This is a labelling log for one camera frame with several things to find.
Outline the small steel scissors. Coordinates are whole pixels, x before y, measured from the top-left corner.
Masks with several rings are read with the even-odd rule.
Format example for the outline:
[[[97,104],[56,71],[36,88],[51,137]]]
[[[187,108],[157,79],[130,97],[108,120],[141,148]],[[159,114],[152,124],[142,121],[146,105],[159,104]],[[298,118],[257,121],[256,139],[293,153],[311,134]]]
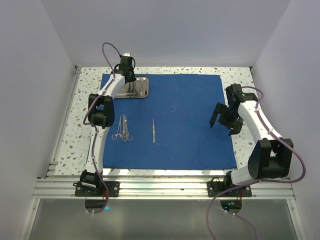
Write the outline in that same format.
[[[130,133],[129,133],[128,122],[127,122],[127,118],[126,117],[123,118],[121,140],[123,142],[127,142],[127,141],[132,141],[133,140],[133,136],[130,135]]]

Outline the steel forceps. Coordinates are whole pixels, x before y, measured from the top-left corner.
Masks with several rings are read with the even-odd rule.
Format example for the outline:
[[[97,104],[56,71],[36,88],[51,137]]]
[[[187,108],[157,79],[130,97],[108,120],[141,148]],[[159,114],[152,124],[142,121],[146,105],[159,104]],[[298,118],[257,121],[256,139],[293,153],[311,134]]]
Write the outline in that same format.
[[[119,121],[118,121],[118,126],[117,126],[117,131],[115,134],[113,134],[111,136],[112,140],[116,140],[116,139],[120,139],[122,137],[122,129],[123,129],[123,116],[121,115],[119,117]]]

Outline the large steel scissors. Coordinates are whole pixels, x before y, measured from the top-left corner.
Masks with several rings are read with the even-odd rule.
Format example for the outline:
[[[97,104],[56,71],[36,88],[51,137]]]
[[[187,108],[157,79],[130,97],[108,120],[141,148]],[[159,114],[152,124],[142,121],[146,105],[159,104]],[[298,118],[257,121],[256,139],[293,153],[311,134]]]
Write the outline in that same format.
[[[123,124],[122,124],[122,139],[127,139],[129,137],[128,125],[127,125],[127,118],[125,114],[122,116]]]

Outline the blue cloth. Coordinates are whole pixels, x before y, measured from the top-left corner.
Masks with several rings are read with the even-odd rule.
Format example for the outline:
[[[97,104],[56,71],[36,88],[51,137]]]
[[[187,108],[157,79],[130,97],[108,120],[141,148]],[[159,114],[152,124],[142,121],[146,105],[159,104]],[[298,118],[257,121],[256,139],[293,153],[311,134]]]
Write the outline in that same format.
[[[146,98],[114,100],[115,120],[104,147],[103,166],[114,169],[225,170],[236,167],[232,138],[210,118],[225,101],[218,75],[150,74]],[[120,116],[131,141],[112,140]],[[155,124],[155,143],[152,125]]]

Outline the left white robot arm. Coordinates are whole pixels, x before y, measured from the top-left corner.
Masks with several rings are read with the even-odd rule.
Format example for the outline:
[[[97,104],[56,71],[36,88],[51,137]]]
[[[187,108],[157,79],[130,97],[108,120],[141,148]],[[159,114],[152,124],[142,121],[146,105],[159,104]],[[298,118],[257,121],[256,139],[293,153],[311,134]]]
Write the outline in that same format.
[[[135,59],[129,53],[121,55],[120,63],[114,67],[106,84],[97,93],[92,93],[88,97],[88,112],[85,114],[83,124],[91,126],[91,137],[80,182],[86,186],[87,192],[95,197],[101,195],[104,190],[103,147],[109,129],[115,121],[114,98],[125,84],[136,80],[135,64]]]

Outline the steel instrument tray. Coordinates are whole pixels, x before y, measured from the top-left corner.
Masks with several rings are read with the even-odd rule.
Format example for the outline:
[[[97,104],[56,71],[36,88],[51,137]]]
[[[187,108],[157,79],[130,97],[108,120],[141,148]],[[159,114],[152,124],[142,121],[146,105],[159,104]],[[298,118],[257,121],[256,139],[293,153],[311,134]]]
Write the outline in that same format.
[[[134,96],[117,97],[116,99],[143,99],[149,95],[149,79],[146,76],[137,76],[134,82],[125,84],[118,93],[136,93]]]

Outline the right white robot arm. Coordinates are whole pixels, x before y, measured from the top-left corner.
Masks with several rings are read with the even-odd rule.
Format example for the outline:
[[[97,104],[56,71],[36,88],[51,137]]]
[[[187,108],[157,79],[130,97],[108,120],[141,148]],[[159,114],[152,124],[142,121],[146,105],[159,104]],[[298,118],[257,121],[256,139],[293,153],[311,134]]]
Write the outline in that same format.
[[[229,135],[237,135],[247,125],[255,146],[247,165],[226,173],[223,192],[235,196],[241,185],[260,179],[277,179],[289,174],[293,142],[272,128],[259,108],[255,93],[243,92],[240,84],[231,84],[225,89],[227,104],[217,103],[209,120],[210,126],[219,122],[229,129]]]

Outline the thin steel tweezers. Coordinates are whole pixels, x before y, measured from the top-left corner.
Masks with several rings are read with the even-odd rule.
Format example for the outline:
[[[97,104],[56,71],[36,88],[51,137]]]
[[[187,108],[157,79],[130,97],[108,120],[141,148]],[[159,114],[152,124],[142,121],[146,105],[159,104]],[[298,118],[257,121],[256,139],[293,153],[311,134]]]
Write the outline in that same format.
[[[116,95],[117,98],[126,98],[126,97],[129,97],[129,96],[135,96],[136,93],[135,92],[126,92],[126,93],[118,93]]]

